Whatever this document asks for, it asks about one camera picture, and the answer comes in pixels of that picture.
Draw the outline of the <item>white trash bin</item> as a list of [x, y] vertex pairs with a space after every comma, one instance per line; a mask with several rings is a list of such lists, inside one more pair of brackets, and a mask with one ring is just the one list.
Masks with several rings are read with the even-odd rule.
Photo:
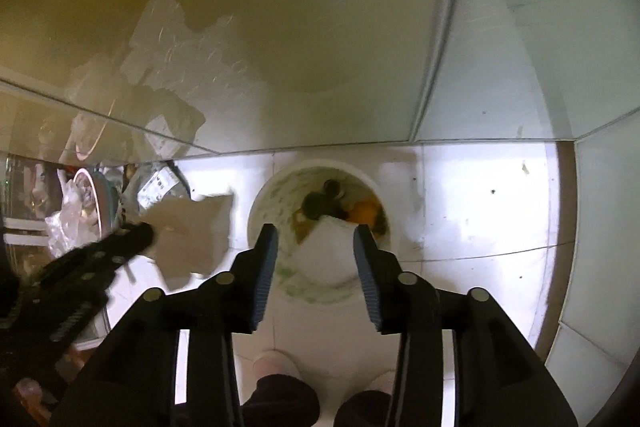
[[355, 261], [357, 225], [373, 233], [383, 251], [397, 251], [395, 213], [377, 183], [360, 169], [332, 159], [305, 159], [281, 166], [254, 199], [247, 223], [251, 241], [263, 225], [278, 232], [272, 286], [305, 306], [343, 306], [362, 298]]

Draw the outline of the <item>left shoe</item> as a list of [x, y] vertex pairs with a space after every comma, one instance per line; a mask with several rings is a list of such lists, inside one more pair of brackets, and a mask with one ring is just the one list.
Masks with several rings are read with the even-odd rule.
[[262, 352], [253, 362], [253, 375], [259, 381], [273, 375], [299, 379], [300, 372], [294, 361], [278, 350]]

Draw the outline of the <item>white tissue paper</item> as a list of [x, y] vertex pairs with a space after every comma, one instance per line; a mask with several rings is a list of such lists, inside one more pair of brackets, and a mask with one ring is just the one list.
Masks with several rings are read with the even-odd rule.
[[311, 282], [340, 286], [358, 275], [354, 256], [356, 225], [322, 216], [297, 247], [296, 267]]

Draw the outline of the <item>right shoe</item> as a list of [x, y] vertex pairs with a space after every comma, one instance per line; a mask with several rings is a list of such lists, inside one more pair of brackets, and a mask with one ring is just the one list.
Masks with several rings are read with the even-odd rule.
[[373, 381], [364, 388], [365, 391], [377, 391], [391, 395], [394, 390], [396, 372], [392, 369], [375, 377]]

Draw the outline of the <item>shoe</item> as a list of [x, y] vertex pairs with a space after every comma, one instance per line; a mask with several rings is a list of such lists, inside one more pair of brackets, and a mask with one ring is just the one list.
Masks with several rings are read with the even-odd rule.
[[392, 369], [375, 377], [373, 381], [364, 388], [365, 391], [377, 391], [391, 395], [394, 390], [396, 372]]
[[253, 375], [259, 381], [273, 375], [299, 379], [300, 372], [294, 361], [278, 350], [262, 352], [253, 362]]

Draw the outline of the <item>crumpled clear plastic bag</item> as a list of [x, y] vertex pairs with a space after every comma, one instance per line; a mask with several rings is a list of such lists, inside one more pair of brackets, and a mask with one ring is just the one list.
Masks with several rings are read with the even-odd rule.
[[86, 176], [64, 185], [61, 209], [44, 220], [48, 247], [55, 259], [73, 249], [96, 243], [102, 236], [96, 192]]

